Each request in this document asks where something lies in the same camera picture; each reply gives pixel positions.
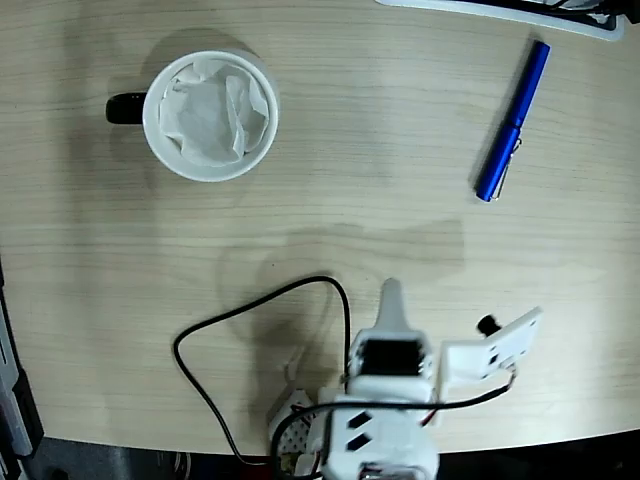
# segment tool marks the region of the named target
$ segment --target black knob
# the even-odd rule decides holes
[[[478,322],[478,331],[485,337],[493,335],[501,328],[502,327],[496,323],[496,319],[493,318],[493,315],[487,315]]]

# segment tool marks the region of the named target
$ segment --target red wire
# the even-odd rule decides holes
[[[426,427],[427,424],[431,421],[431,419],[433,418],[433,416],[436,414],[435,410],[431,410],[426,417],[424,417],[424,420],[422,420],[422,422],[420,422],[420,425],[422,425],[423,427]]]

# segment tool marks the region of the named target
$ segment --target floor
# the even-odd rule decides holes
[[[553,445],[441,456],[438,480],[640,479],[640,431]],[[45,438],[25,462],[30,480],[184,480],[176,454]],[[268,480],[233,457],[189,455],[189,480]]]

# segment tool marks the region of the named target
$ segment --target white mug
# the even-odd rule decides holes
[[[160,130],[160,102],[171,79],[196,59],[224,60],[249,71],[267,99],[269,121],[258,146],[238,161],[221,166],[196,165],[183,158],[179,146]],[[199,182],[223,182],[255,167],[269,151],[278,129],[280,95],[275,79],[265,64],[244,50],[208,50],[185,55],[167,65],[153,80],[147,93],[123,93],[107,102],[107,120],[115,124],[142,124],[149,148],[169,170]]]

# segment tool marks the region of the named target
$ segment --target blue pen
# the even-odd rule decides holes
[[[538,87],[550,50],[551,47],[546,43],[536,41],[533,45],[527,67],[520,79],[507,118],[498,132],[487,163],[476,185],[477,197],[485,202],[490,202],[500,196],[511,157],[522,143],[520,129],[533,101],[533,95]]]

